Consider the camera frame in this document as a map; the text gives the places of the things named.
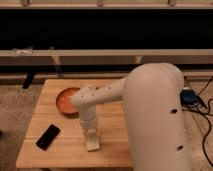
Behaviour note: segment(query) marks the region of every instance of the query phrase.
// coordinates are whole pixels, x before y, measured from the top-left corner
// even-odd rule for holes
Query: screw hole
[[[181,151],[181,150],[183,150],[183,145],[180,145],[176,148],[176,151]]]
[[[177,109],[172,109],[172,110],[171,110],[171,113],[172,113],[172,114],[176,114],[176,113],[177,113]]]

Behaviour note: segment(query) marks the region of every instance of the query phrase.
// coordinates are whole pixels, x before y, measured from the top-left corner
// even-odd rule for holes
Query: floor
[[[4,81],[0,79],[0,129],[4,132],[0,138],[0,171],[38,171],[39,169],[16,169],[15,162],[28,127],[32,111],[36,105],[42,88],[42,81],[36,82],[29,89],[23,90],[22,81]],[[192,80],[191,86],[199,91],[206,80]],[[202,94],[206,101],[212,97],[213,84]],[[201,148],[202,137],[207,130],[207,123],[199,115],[184,113],[187,133],[189,157],[193,171],[210,171],[212,168],[206,162]],[[213,154],[213,133],[206,144],[208,154]],[[130,171],[132,169],[80,169],[79,171]]]

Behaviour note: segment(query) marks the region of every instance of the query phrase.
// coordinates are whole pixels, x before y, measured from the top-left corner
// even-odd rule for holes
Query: cable
[[[207,84],[200,90],[200,92],[197,94],[197,96],[200,96],[206,90],[206,88],[209,86],[209,84],[211,83],[212,80],[213,80],[213,76],[209,79]],[[202,116],[208,122],[208,130],[204,134],[204,137],[203,137],[203,140],[202,140],[202,150],[203,150],[203,154],[204,154],[205,158],[207,159],[207,161],[211,165],[211,167],[213,167],[213,162],[210,160],[210,157],[208,156],[205,144],[206,144],[206,140],[207,140],[209,134],[212,131],[212,123],[209,120],[209,118],[207,117],[207,116],[213,116],[213,114],[210,113],[212,101],[213,101],[213,98],[210,98],[208,100],[207,111],[205,111],[205,112],[203,112],[199,109],[199,105],[201,105],[201,103],[197,103],[195,105],[190,105],[190,106],[183,105],[185,108],[187,108],[187,109],[183,109],[183,111],[189,111],[189,112],[196,113],[196,114]]]
[[[211,102],[212,101],[213,101],[213,98],[211,98],[211,99],[208,100],[207,112],[201,111],[198,108],[198,106],[196,106],[197,111],[200,112],[200,113],[202,113],[202,114],[204,114],[204,115],[213,116],[213,114],[210,113],[211,112]]]
[[[210,84],[210,82],[213,80],[213,76],[211,76],[211,78],[209,79],[209,81],[207,82],[207,84],[200,90],[200,92],[197,94],[198,96],[201,95],[201,93],[208,87],[208,85]]]
[[[207,132],[205,133],[204,137],[203,137],[203,140],[202,140],[202,150],[203,150],[203,153],[204,153],[204,156],[205,158],[207,159],[207,161],[209,162],[209,164],[211,165],[211,167],[213,167],[213,162],[210,160],[209,156],[208,156],[208,153],[206,151],[206,140],[209,136],[209,134],[211,133],[212,131],[212,124],[211,124],[211,121],[209,120],[209,118],[206,116],[206,114],[202,114],[200,113],[199,111],[196,111],[194,109],[191,109],[189,107],[186,107],[188,110],[186,109],[183,109],[183,111],[189,111],[189,112],[193,112],[193,113],[196,113],[196,114],[199,114],[200,116],[202,116],[203,118],[206,119],[206,121],[208,122],[208,130]]]

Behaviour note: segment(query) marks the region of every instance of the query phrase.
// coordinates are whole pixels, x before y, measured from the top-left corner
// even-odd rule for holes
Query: black phone
[[[59,132],[60,129],[58,127],[55,125],[50,125],[49,128],[38,139],[36,145],[41,149],[46,150]]]

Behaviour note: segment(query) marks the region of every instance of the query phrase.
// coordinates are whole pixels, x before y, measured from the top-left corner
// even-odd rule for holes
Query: black backdrop
[[[0,49],[213,48],[213,10],[0,10]]]

